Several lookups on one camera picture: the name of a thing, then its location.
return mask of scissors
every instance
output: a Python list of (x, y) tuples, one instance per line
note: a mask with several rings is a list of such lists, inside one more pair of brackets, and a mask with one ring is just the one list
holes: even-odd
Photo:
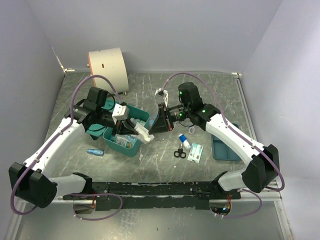
[(174, 151), (173, 155), (176, 158), (182, 158), (182, 159), (186, 158), (187, 154), (184, 152), (184, 146), (182, 143), (180, 144), (180, 147), (178, 148), (178, 150)]

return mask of marble tabletop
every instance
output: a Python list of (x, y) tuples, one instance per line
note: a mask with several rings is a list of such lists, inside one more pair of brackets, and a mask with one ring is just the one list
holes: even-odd
[[(151, 118), (158, 112), (158, 98), (155, 91), (161, 88), (164, 81), (172, 73), (129, 73), (129, 91), (122, 95), (128, 104), (147, 111)], [(52, 113), (47, 138), (55, 131), (68, 110), (72, 93), (81, 80), (89, 75), (88, 72), (68, 72), (61, 86), (54, 111)], [(225, 115), (232, 123), (249, 134), (243, 103), (239, 94), (236, 80), (226, 73), (198, 73), (216, 92), (221, 101)], [(217, 106), (210, 92), (198, 80), (187, 75), (179, 75), (167, 86), (169, 106), (178, 104), (178, 85), (193, 82), (198, 86), (204, 103)], [(86, 83), (76, 96), (76, 101), (86, 98), (93, 83)], [(188, 161), (186, 158), (174, 157), (174, 151), (180, 144), (178, 134), (184, 133), (190, 143), (203, 145), (199, 163)], [(104, 156), (87, 154), (87, 149), (104, 150)], [(168, 182), (168, 181), (210, 181), (223, 171), (235, 171), (243, 168), (242, 161), (219, 161), (212, 157), (211, 135), (199, 127), (195, 133), (176, 122), (174, 130), (159, 133), (149, 144), (142, 144), (136, 156), (128, 157), (110, 149), (101, 137), (94, 141), (88, 134), (81, 135), (73, 145), (61, 156), (52, 177), (67, 176), (80, 172), (92, 177), (95, 182)]]

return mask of white cylinder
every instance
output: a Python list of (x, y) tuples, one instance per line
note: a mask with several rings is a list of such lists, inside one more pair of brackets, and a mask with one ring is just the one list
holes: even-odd
[[(92, 75), (102, 75), (110, 80), (118, 93), (129, 90), (125, 61), (120, 48), (112, 48), (88, 53), (89, 66)], [(113, 93), (109, 84), (101, 79), (94, 78), (95, 87)]]

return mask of gray wall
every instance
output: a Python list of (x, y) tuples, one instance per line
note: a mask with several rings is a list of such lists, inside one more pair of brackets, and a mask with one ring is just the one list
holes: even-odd
[(63, 72), (25, 0), (0, 7), (0, 239), (12, 215), (8, 169), (44, 142)]
[(279, 149), (296, 239), (320, 236), (320, 1), (284, 0), (243, 73), (258, 139)]
[(281, 0), (27, 0), (66, 68), (120, 47), (129, 71), (242, 72)]

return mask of gray table surface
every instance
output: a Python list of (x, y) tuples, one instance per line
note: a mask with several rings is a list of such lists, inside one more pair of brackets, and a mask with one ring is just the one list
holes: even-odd
[[(70, 72), (63, 81), (52, 120), (48, 130), (49, 137), (59, 125), (67, 111), (71, 95), (77, 84), (88, 73)], [(157, 103), (154, 92), (162, 87), (169, 73), (135, 73), (128, 75), (129, 92), (124, 100), (154, 116)], [(236, 81), (231, 74), (202, 73), (217, 93), (226, 117), (249, 134), (245, 112)], [(182, 82), (197, 84), (205, 103), (216, 105), (210, 93), (198, 82), (188, 76), (179, 76), (168, 85), (169, 104), (178, 103), (177, 87)], [(87, 96), (92, 83), (87, 83), (80, 90), (76, 100)], [(211, 136), (196, 127), (194, 134), (175, 125), (173, 132), (155, 135), (154, 141), (142, 145), (135, 157), (127, 157), (106, 145), (103, 139), (93, 141), (88, 134), (82, 135), (66, 151), (53, 173), (53, 177), (67, 176), (81, 172), (94, 181), (209, 181), (223, 171), (233, 171), (244, 167), (242, 162), (217, 161), (212, 158)], [(178, 133), (185, 133), (192, 143), (204, 146), (200, 163), (173, 157), (179, 146)], [(103, 149), (103, 157), (88, 155), (88, 148)], [(232, 214), (252, 212), (257, 208), (257, 201), (232, 203)], [(36, 209), (23, 216), (15, 239), (19, 240), (279, 240), (284, 239), (280, 228), (276, 207), (273, 201), (266, 201), (262, 209), (246, 218), (220, 219), (210, 210), (193, 208), (154, 208), (123, 209), (114, 217), (102, 221), (84, 221), (73, 217), (73, 205), (70, 203), (52, 203), (44, 209)], [(94, 212), (89, 218), (100, 218), (111, 211)]]
[[(153, 117), (158, 112), (159, 99), (155, 98), (155, 91), (161, 88), (170, 73), (130, 73), (128, 74), (129, 91), (122, 95), (128, 104), (149, 112)], [(70, 72), (66, 75), (61, 91), (56, 101), (52, 120), (48, 129), (49, 137), (58, 127), (64, 113), (68, 110), (71, 95), (79, 82), (88, 76), (87, 72)], [(202, 73), (204, 79), (216, 92), (224, 108), (226, 117), (240, 126), (240, 129), (249, 134), (240, 94), (236, 81), (231, 74)], [(169, 106), (178, 104), (178, 85), (184, 82), (194, 82), (199, 89), (204, 103), (217, 106), (210, 92), (187, 75), (177, 76), (167, 86)], [(87, 96), (90, 81), (79, 91), (76, 101)], [(203, 145), (203, 152), (199, 164), (187, 159), (175, 158), (174, 151), (180, 144), (178, 134), (184, 133), (190, 143)], [(89, 155), (87, 149), (101, 149), (105, 151), (103, 157)], [(211, 135), (199, 127), (195, 133), (188, 133), (188, 129), (176, 122), (172, 132), (159, 133), (149, 144), (143, 144), (134, 157), (128, 157), (110, 149), (101, 137), (94, 141), (88, 134), (80, 136), (66, 153), (53, 173), (53, 177), (67, 176), (80, 172), (93, 178), (94, 181), (116, 182), (158, 182), (158, 181), (209, 181), (223, 171), (234, 171), (244, 167), (241, 162), (218, 161), (212, 157)]]

